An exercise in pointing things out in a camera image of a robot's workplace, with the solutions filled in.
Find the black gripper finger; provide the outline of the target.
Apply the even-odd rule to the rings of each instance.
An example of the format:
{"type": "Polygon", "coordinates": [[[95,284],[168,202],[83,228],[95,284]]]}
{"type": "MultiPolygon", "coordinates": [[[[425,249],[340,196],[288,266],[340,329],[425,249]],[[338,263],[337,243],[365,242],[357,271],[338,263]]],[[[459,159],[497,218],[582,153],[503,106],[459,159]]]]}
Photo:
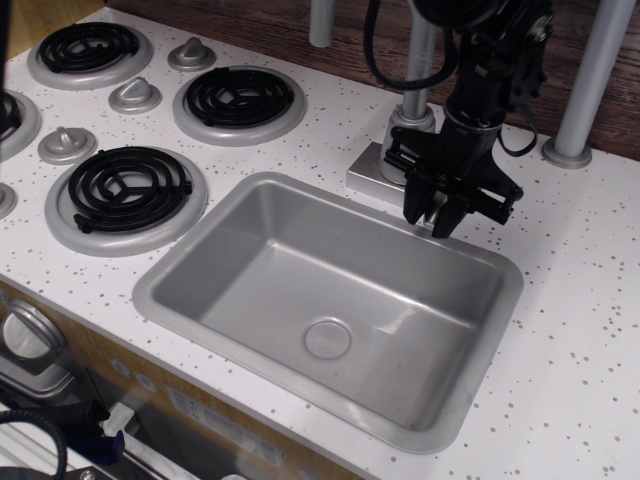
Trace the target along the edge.
{"type": "Polygon", "coordinates": [[[436,214],[432,236],[438,239],[449,238],[468,213],[470,204],[471,199],[465,196],[448,196],[436,214]]]}
{"type": "Polygon", "coordinates": [[[428,202],[438,190],[431,183],[412,173],[405,185],[403,215],[408,223],[416,224],[425,213],[428,202]]]}

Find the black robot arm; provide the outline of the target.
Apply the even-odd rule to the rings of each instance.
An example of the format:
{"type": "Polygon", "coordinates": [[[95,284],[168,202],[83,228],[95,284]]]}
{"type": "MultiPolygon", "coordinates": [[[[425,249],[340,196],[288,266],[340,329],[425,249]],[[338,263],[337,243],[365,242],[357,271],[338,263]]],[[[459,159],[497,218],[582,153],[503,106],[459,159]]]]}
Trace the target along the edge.
{"type": "Polygon", "coordinates": [[[374,77],[405,93],[457,77],[443,109],[437,133],[394,126],[383,160],[406,179],[403,215],[414,224],[433,223],[432,234],[447,238],[467,214],[479,213],[499,224],[509,219],[522,189],[495,163],[492,151],[502,143],[510,112],[537,127],[529,108],[545,82],[543,57],[551,34],[549,1],[415,1],[421,19],[443,31],[444,63],[427,76],[396,80],[384,75],[374,56],[379,11],[370,2],[363,51],[374,77]]]}

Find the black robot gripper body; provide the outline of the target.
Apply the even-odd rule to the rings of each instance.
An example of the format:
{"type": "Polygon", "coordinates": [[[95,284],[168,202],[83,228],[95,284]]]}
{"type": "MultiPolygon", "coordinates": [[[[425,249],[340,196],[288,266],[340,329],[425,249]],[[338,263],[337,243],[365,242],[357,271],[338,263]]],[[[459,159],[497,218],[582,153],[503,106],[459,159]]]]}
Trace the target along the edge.
{"type": "Polygon", "coordinates": [[[447,197],[470,198],[466,215],[479,213],[505,223],[514,203],[523,196],[521,187],[500,170],[493,158],[506,112],[502,106],[483,106],[474,111],[458,102],[447,102],[445,120],[437,133],[393,128],[392,144],[384,160],[403,170],[406,181],[416,173],[447,197]]]}

